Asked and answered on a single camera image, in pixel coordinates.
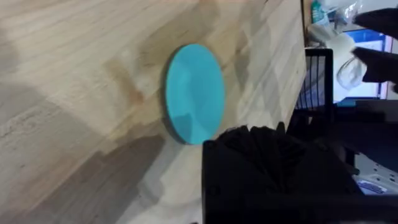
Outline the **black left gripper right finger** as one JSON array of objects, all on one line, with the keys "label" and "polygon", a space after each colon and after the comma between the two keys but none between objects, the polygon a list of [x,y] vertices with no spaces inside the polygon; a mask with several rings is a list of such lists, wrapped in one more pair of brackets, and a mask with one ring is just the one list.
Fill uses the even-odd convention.
[{"label": "black left gripper right finger", "polygon": [[285,124],[276,128],[278,150],[289,192],[299,195],[361,195],[353,179],[356,153],[342,145],[316,139],[306,141],[289,135]]}]

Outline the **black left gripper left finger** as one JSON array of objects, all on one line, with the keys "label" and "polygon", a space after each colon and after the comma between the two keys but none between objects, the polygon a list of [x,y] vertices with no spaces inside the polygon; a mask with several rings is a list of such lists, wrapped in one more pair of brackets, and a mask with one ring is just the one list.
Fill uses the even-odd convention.
[{"label": "black left gripper left finger", "polygon": [[250,162],[261,174],[261,179],[266,183],[266,190],[277,191],[277,184],[270,175],[268,165],[264,160],[262,147],[255,142],[254,135],[246,125],[227,129],[216,138],[216,142],[222,143],[222,145],[239,153],[246,161]]}]

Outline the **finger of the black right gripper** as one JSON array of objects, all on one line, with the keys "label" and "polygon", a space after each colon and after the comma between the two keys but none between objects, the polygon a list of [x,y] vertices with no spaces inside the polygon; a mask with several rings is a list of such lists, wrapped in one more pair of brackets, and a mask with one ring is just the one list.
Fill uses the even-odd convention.
[{"label": "finger of the black right gripper", "polygon": [[355,15],[353,23],[397,39],[397,8],[385,8]]},{"label": "finger of the black right gripper", "polygon": [[356,47],[352,54],[367,67],[363,76],[366,83],[392,82],[397,93],[397,54]]}]

